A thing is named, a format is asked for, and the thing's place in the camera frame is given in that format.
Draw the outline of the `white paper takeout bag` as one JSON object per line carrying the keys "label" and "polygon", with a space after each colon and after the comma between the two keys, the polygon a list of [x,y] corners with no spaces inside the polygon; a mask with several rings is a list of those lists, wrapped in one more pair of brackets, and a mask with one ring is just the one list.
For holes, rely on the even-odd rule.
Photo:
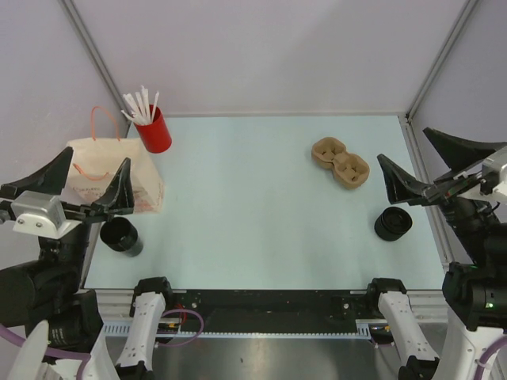
{"label": "white paper takeout bag", "polygon": [[96,136],[94,114],[90,113],[91,136],[67,143],[74,151],[67,176],[67,187],[86,202],[92,203],[105,194],[124,159],[131,160],[131,183],[134,212],[159,213],[162,210],[165,185],[141,139],[122,139],[117,123],[114,138]]}

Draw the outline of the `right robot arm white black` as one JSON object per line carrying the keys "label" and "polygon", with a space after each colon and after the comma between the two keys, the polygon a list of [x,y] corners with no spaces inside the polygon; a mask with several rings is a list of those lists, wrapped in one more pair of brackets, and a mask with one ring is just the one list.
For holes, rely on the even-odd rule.
{"label": "right robot arm white black", "polygon": [[442,352],[426,340],[400,280],[373,279],[365,307],[390,328],[400,379],[487,379],[506,344],[506,225],[495,213],[506,201],[506,145],[424,133],[448,167],[434,182],[417,180],[385,155],[378,162],[390,204],[438,207],[470,257],[469,264],[451,262],[444,277]]}

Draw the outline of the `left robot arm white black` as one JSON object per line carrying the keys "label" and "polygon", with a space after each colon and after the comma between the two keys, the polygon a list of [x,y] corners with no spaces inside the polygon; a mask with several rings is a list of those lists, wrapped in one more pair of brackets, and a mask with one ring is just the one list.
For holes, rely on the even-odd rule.
{"label": "left robot arm white black", "polygon": [[36,260],[1,271],[1,335],[22,345],[13,329],[27,334],[46,327],[41,361],[54,371],[74,360],[77,379],[152,379],[152,355],[161,317],[175,307],[164,277],[142,279],[129,314],[132,325],[117,361],[105,347],[95,291],[81,291],[91,226],[104,222],[116,249],[137,249],[139,235],[128,221],[134,211],[131,161],[125,158],[103,196],[91,204],[60,200],[74,151],[68,147],[35,173],[1,186],[1,220],[37,237]]}

